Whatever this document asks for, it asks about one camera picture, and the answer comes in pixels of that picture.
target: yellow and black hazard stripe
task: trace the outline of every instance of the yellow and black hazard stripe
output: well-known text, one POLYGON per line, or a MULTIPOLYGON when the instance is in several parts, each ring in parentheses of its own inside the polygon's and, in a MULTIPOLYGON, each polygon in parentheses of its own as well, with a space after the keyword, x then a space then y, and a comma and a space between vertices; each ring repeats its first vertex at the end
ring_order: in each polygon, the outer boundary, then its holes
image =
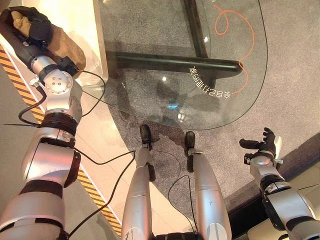
MULTIPOLYGON (((8 77, 11 79, 12 84, 15 86, 18 93, 21 95, 23 101, 28 106, 35 104, 36 101, 34 97, 30 94, 29 89, 26 87, 24 81, 21 79, 19 73, 16 71, 14 65, 10 61, 8 55, 1 45, 0 64, 7 73, 8 77)), ((37 122, 40 124, 45 116, 41 108, 35 107, 31 111, 37 122)), ((106 204, 95 186, 92 184, 91 180, 88 178, 87 174, 82 169, 79 170, 77 178, 98 208, 106 204)), ((112 226, 116 234, 121 236, 121 225, 110 208, 106 206, 101 212, 112 226)))

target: glass tabletop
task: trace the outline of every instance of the glass tabletop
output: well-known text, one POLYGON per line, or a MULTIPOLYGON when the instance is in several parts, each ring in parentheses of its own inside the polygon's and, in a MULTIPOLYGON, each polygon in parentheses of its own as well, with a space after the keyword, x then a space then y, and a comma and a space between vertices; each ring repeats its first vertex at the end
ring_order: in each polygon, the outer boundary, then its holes
MULTIPOLYGON (((258 0, 105 0, 100 12, 105 103, 159 124, 205 130, 237 120, 256 101, 267 66, 258 0)), ((83 89, 102 93, 100 85, 83 89)))

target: black metal frame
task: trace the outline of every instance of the black metal frame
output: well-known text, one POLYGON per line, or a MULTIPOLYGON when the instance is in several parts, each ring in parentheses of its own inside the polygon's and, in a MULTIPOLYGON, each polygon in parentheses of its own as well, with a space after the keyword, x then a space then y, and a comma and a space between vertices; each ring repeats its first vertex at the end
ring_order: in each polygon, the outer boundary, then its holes
POLYGON ((195 67, 200 73, 202 81, 211 88, 215 87, 216 79, 229 78, 241 73, 242 68, 236 60, 208 58, 196 0, 183 0, 183 3, 196 57, 107 51, 108 65, 117 69, 147 69, 185 73, 189 72, 189 68, 195 67))

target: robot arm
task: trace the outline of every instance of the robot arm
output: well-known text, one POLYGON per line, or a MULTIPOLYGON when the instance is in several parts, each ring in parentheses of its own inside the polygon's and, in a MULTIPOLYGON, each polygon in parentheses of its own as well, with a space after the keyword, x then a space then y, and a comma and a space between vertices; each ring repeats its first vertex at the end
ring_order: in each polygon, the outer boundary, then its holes
POLYGON ((311 240, 320 237, 320 221, 316 220, 310 203, 285 181, 276 166, 281 149, 281 137, 264 129, 264 142, 240 140, 245 149, 258 149, 246 153, 244 163, 260 188, 262 202, 273 227, 286 230, 290 240, 311 240))
POLYGON ((81 86, 73 79, 77 67, 67 57, 58 62, 12 26, 11 11, 26 11, 39 27, 50 27, 35 8, 6 9, 0 16, 0 34, 18 58, 37 75, 32 85, 47 96, 43 122, 38 126, 22 163, 25 186, 7 205, 0 219, 0 240, 67 239, 63 188, 78 175, 81 155, 74 151, 77 125, 82 117, 81 86))

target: wire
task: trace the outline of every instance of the wire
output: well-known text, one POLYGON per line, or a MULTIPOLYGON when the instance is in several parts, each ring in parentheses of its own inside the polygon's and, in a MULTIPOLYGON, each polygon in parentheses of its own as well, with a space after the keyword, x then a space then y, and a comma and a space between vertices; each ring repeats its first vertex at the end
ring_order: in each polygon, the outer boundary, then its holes
POLYGON ((315 185, 311 185, 311 186, 306 186, 306 187, 303 187, 303 188, 299 188, 297 191, 300 191, 300 190, 303 190, 303 189, 312 188, 312 187, 315 187, 315 186, 318 186, 318 185, 320 185, 320 183, 315 184, 315 185))
POLYGON ((81 153, 83 156, 85 156, 87 159, 89 159, 91 162, 93 162, 93 163, 96 164, 96 165, 104 165, 104 164, 110 163, 110 162, 112 162, 113 160, 116 160, 116 159, 118 159, 118 158, 120 158, 120 157, 122 157, 122 156, 124 156, 124 155, 130 154, 130 153, 134 153, 134 152, 136 151, 136 150, 128 151, 128 152, 126 152, 126 153, 124 153, 124 154, 121 154, 121 155, 119 155, 119 156, 116 156, 116 157, 112 158, 111 160, 108 160, 108 161, 105 161, 105 162, 96 162, 96 161, 94 161, 91 157, 89 157, 87 154, 85 154, 84 152, 80 151, 80 150, 77 149, 76 147, 74 147, 73 149, 75 149, 76 151, 78 151, 79 153, 81 153))
POLYGON ((91 111, 98 105, 98 103, 101 101, 101 99, 103 98, 103 96, 105 95, 105 92, 106 92, 106 83, 105 81, 103 80, 103 78, 101 76, 99 76, 98 74, 95 74, 93 72, 90 72, 90 71, 86 71, 86 70, 79 70, 80 72, 82 73, 87 73, 87 74, 91 74, 91 75, 94 75, 98 78, 101 79, 102 83, 103 83, 103 92, 101 94, 101 97, 98 99, 98 101, 95 103, 95 105, 93 105, 93 107, 86 113, 86 114, 83 114, 82 117, 85 117, 87 116, 89 113, 91 113, 91 111))
POLYGON ((96 213, 100 212, 102 209, 104 209, 106 206, 108 206, 112 200, 112 198, 114 197, 115 191, 117 189, 118 183, 122 177, 122 175, 125 173, 125 171, 127 170, 127 168, 130 166, 130 164, 132 164, 132 162, 135 160, 136 158, 136 151, 132 151, 133 152, 133 157, 132 160, 127 164, 127 166, 123 169, 123 171, 120 173, 118 179, 115 182, 115 185, 113 187, 110 199, 108 200, 108 202, 103 205, 102 207, 98 208, 97 210, 95 210, 93 213, 91 213, 90 215, 88 215, 82 222, 80 222, 69 234, 68 239, 88 220, 90 219, 93 215, 95 215, 96 213))
POLYGON ((168 155, 170 155, 170 156, 172 156, 172 157, 174 157, 174 159, 177 161, 177 163, 179 164, 179 174, 178 174, 178 176, 177 176, 177 178, 180 176, 180 174, 181 174, 181 171, 182 171, 182 166, 181 166, 181 163, 179 162, 179 160, 178 160, 178 158, 175 156, 175 155, 173 155, 173 154, 171 154, 171 153, 169 153, 169 152, 166 152, 166 151, 160 151, 160 150, 156 150, 156 149, 152 149, 153 151, 156 151, 156 152, 159 152, 159 153, 163 153, 163 154, 168 154, 168 155))
POLYGON ((26 120, 26 119, 24 119, 24 118, 22 117, 23 114, 25 114, 26 112, 30 111, 31 109, 34 109, 35 107, 39 106, 39 105, 42 104, 42 103, 46 100, 46 98, 47 98, 47 95, 46 95, 45 91, 42 89, 41 86, 37 86, 35 89, 37 89, 37 91, 42 95, 41 100, 38 101, 38 102, 36 102, 35 104, 33 104, 33 105, 31 105, 31 106, 23 109, 23 110, 19 113, 18 117, 19 117, 19 119, 20 119, 22 122, 24 122, 24 123, 26 123, 26 124, 29 124, 29 125, 38 127, 38 126, 40 126, 39 123, 35 123, 35 122, 32 122, 32 121, 28 121, 28 120, 26 120))
POLYGON ((36 127, 36 125, 31 124, 15 124, 15 123, 6 123, 2 124, 3 126, 23 126, 23 127, 36 127))
POLYGON ((168 200, 169 200, 169 203, 171 204, 171 206, 174 207, 179 213, 181 213, 181 214, 188 220, 188 222, 189 222, 189 224, 190 224, 190 226, 191 226, 191 228, 192 228, 192 231, 195 233, 194 227, 192 226, 189 218, 188 218, 186 215, 184 215, 179 209, 177 209, 177 208, 172 204, 172 202, 171 202, 171 200, 170 200, 170 191, 171 191, 171 189, 173 188, 173 186, 174 186, 180 179, 182 179, 182 178, 184 178, 184 177, 187 177, 188 180, 189 180, 189 193, 190 193, 190 204, 191 204, 191 210, 192 210, 192 217, 193 217, 193 221, 194 221, 194 225, 195 225, 196 231, 198 232, 198 227, 197 227, 196 218, 195 218, 195 213, 194 213, 194 207, 193 207, 193 204, 192 204, 191 184, 190 184, 190 177, 189 177, 189 175, 187 175, 187 174, 186 174, 186 175, 183 175, 183 176, 179 177, 177 180, 174 181, 174 183, 171 185, 171 187, 170 187, 170 189, 169 189, 169 191, 168 191, 168 200))

